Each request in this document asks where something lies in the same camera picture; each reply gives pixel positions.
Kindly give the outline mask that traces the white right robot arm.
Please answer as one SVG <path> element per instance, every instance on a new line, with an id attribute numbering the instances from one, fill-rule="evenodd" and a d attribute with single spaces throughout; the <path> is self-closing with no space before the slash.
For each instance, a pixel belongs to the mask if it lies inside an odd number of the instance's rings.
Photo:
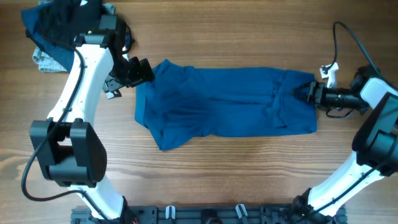
<path id="1" fill-rule="evenodd" d="M 326 223 L 362 189 L 397 172 L 397 91 L 372 75 L 355 75 L 349 89 L 325 88 L 318 82 L 305 87 L 304 100 L 317 106 L 372 109 L 353 139 L 349 158 L 291 205 L 291 219 Z"/>

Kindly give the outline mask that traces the teal blue polo shirt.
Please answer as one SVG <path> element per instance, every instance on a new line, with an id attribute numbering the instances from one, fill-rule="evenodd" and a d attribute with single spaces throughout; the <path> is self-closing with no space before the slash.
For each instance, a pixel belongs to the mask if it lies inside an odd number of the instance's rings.
<path id="1" fill-rule="evenodd" d="M 154 80 L 136 88 L 135 120 L 161 151 L 194 137 L 240 138 L 317 131 L 312 105 L 291 90 L 312 73 L 271 67 L 195 68 L 165 59 Z"/>

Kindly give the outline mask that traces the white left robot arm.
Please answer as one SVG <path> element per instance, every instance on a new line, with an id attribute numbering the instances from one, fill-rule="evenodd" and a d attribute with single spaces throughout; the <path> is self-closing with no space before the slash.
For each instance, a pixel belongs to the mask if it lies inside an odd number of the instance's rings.
<path id="1" fill-rule="evenodd" d="M 44 121 L 34 121 L 32 161 L 45 179 L 78 194 L 87 204 L 88 223 L 135 223 L 133 211 L 106 177 L 106 149 L 93 123 L 100 94 L 118 97 L 123 87 L 154 79 L 147 59 L 129 58 L 125 38 L 130 30 L 116 15 L 103 15 L 94 27 L 77 35 L 65 88 Z"/>

